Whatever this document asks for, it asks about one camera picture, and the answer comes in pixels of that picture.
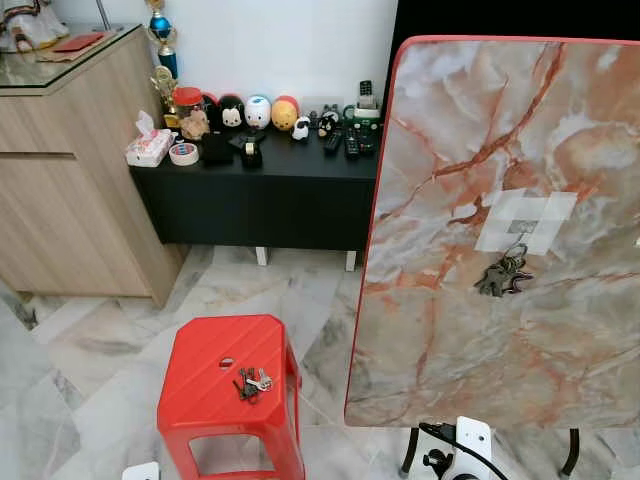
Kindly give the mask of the silver key bunch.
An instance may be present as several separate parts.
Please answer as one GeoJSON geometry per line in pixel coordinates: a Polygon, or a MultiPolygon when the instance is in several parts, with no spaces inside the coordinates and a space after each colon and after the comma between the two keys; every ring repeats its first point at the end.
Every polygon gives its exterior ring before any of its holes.
{"type": "Polygon", "coordinates": [[[233,380],[232,383],[243,402],[255,404],[259,402],[261,394],[273,387],[273,379],[262,367],[242,367],[238,374],[239,380],[233,380]]]}

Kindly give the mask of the white taped metal hook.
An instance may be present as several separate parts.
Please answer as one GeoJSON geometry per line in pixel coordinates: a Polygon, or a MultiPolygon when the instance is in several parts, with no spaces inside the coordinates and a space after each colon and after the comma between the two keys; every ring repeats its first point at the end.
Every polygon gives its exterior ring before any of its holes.
{"type": "Polygon", "coordinates": [[[545,255],[570,218],[579,196],[572,192],[550,192],[548,196],[526,196],[526,189],[503,189],[484,201],[489,207],[474,248],[479,252],[545,255]]]}

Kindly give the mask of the marble pattern folding table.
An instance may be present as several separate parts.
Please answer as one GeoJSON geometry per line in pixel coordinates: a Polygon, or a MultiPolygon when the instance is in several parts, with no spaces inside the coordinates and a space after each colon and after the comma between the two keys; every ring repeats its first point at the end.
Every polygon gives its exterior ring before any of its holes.
{"type": "Polygon", "coordinates": [[[640,413],[640,46],[417,36],[390,73],[346,421],[622,428],[640,413]],[[524,292],[474,284],[503,189],[579,198],[524,292]]]}

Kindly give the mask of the black television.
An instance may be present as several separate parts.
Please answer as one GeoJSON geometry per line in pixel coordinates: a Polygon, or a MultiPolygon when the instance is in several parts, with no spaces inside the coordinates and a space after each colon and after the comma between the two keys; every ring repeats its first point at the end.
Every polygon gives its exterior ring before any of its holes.
{"type": "Polygon", "coordinates": [[[397,0],[387,73],[399,47],[419,35],[637,40],[625,0],[397,0]]]}

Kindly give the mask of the black cartoon figure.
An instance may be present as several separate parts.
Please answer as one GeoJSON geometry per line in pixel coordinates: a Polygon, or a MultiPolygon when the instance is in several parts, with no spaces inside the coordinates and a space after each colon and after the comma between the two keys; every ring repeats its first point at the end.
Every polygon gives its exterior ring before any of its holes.
{"type": "Polygon", "coordinates": [[[334,129],[339,127],[343,120],[337,104],[324,104],[323,110],[312,111],[308,118],[310,118],[312,127],[317,132],[317,137],[320,138],[328,137],[334,129]]]}

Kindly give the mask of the black low console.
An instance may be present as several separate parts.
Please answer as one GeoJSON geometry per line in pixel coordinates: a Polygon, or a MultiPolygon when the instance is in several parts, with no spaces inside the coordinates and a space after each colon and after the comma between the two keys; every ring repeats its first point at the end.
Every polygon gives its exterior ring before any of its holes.
{"type": "Polygon", "coordinates": [[[344,148],[326,156],[323,141],[266,134],[262,166],[233,164],[133,166],[131,178],[157,236],[169,244],[251,247],[259,264],[269,250],[346,253],[358,266],[369,242],[379,152],[348,160],[344,148]]]}

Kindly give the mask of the black tape dispenser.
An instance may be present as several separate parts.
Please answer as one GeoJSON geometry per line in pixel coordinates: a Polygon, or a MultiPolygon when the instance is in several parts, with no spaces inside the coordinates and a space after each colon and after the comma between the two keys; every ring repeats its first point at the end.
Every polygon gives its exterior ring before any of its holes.
{"type": "Polygon", "coordinates": [[[250,128],[236,134],[228,141],[229,146],[236,148],[239,159],[246,169],[260,169],[262,166],[261,146],[266,132],[262,129],[250,128]]]}

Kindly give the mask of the white round head toy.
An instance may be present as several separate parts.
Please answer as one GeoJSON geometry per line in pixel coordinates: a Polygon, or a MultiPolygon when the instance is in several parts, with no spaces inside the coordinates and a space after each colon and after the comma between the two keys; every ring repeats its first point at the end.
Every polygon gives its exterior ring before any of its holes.
{"type": "Polygon", "coordinates": [[[261,131],[271,124],[271,101],[262,95],[253,95],[244,101],[244,124],[261,131]]]}

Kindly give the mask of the black mouse head toy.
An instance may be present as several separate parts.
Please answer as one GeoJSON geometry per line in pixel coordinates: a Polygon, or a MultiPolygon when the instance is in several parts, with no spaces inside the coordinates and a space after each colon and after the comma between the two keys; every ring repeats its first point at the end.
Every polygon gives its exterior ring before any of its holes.
{"type": "Polygon", "coordinates": [[[236,93],[227,93],[218,100],[220,131],[236,131],[244,127],[244,101],[236,93]]]}

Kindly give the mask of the small black box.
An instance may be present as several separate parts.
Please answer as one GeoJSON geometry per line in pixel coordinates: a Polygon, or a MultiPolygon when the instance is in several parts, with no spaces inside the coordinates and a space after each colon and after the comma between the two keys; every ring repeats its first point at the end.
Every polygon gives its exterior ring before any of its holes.
{"type": "Polygon", "coordinates": [[[230,138],[230,134],[218,131],[206,133],[201,137],[200,161],[206,168],[233,164],[236,154],[230,138]]]}

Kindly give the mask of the red plastic stool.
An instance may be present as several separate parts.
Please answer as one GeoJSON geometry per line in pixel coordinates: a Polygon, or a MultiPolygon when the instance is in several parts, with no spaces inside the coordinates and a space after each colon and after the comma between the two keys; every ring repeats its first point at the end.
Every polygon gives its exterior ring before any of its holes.
{"type": "Polygon", "coordinates": [[[180,480],[305,480],[300,439],[300,366],[285,325],[269,314],[195,317],[178,329],[156,408],[156,429],[180,480]],[[241,401],[241,369],[273,379],[259,402],[241,401]],[[206,474],[193,440],[248,435],[259,439],[269,470],[206,474]]]}

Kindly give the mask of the small brown teddy bear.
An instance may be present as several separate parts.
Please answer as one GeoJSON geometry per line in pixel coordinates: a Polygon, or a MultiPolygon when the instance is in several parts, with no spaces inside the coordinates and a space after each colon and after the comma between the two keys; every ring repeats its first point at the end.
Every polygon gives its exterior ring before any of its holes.
{"type": "Polygon", "coordinates": [[[211,131],[209,115],[201,108],[183,111],[179,119],[180,134],[187,141],[198,142],[211,131]]]}

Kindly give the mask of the white tape roll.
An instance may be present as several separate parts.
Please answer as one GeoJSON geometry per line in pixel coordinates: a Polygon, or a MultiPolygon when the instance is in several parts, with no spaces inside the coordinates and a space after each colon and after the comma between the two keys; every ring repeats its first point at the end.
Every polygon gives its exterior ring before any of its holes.
{"type": "Polygon", "coordinates": [[[192,166],[200,159],[196,143],[178,142],[169,148],[169,159],[175,166],[192,166]]]}

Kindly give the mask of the red lid jar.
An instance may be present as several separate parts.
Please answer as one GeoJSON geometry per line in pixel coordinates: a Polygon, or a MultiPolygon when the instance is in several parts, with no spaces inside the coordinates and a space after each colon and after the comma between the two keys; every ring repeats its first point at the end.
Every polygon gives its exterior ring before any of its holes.
{"type": "Polygon", "coordinates": [[[204,113],[204,91],[196,87],[175,87],[172,93],[175,118],[178,122],[191,118],[195,113],[204,113]]]}

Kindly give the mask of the pink white tissue box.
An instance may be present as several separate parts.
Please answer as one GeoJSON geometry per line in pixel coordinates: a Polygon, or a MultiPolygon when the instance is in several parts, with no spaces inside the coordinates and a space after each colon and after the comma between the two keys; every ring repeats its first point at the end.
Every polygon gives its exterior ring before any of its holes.
{"type": "Polygon", "coordinates": [[[157,128],[154,118],[146,111],[138,111],[134,127],[140,134],[125,148],[125,161],[129,166],[159,166],[178,134],[168,128],[157,128]]]}

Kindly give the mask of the small gold trophy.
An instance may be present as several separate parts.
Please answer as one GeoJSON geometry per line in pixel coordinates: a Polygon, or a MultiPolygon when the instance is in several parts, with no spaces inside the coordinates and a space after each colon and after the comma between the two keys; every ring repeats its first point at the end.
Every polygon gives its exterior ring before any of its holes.
{"type": "Polygon", "coordinates": [[[166,128],[175,129],[180,127],[180,118],[175,105],[174,91],[177,88],[177,79],[168,67],[155,67],[151,76],[152,84],[163,101],[163,120],[166,128]]]}

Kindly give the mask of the blue gold trophy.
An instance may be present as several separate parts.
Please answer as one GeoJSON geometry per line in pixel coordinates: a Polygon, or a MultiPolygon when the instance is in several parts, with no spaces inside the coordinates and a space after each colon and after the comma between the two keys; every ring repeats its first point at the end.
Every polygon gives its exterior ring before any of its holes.
{"type": "Polygon", "coordinates": [[[163,13],[165,0],[145,0],[145,3],[150,9],[150,18],[147,22],[148,36],[156,45],[157,63],[160,67],[168,69],[174,78],[179,78],[177,51],[174,50],[177,29],[163,13]]]}

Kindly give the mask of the light wooden cabinet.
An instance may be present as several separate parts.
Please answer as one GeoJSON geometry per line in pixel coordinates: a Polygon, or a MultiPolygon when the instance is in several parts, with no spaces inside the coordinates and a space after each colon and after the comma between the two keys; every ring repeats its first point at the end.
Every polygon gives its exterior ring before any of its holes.
{"type": "Polygon", "coordinates": [[[0,282],[17,292],[164,305],[183,248],[165,244],[125,150],[159,116],[147,29],[120,27],[76,60],[0,54],[0,282]]]}

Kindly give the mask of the red book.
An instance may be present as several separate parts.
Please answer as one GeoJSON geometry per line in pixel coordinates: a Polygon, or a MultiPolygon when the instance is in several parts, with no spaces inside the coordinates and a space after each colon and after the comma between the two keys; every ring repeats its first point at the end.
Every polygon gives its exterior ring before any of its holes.
{"type": "Polygon", "coordinates": [[[79,52],[84,49],[90,49],[93,45],[99,44],[106,38],[105,32],[88,32],[82,35],[76,35],[64,38],[59,44],[52,47],[51,52],[59,52],[59,54],[69,54],[69,52],[79,52]]]}

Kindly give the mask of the white statue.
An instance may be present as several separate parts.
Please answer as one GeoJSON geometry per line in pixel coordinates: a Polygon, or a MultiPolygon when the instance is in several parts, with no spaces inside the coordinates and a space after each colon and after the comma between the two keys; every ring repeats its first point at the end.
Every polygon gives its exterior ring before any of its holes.
{"type": "Polygon", "coordinates": [[[46,49],[70,29],[51,8],[52,0],[0,0],[0,52],[46,49]]]}

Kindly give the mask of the cordless phone on base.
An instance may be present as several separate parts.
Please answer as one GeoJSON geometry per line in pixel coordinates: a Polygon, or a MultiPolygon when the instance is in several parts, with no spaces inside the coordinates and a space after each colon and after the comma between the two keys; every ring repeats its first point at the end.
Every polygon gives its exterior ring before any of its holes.
{"type": "Polygon", "coordinates": [[[370,79],[358,83],[357,99],[355,105],[348,108],[348,118],[353,123],[360,124],[366,131],[380,131],[383,114],[379,102],[375,99],[370,79]]]}

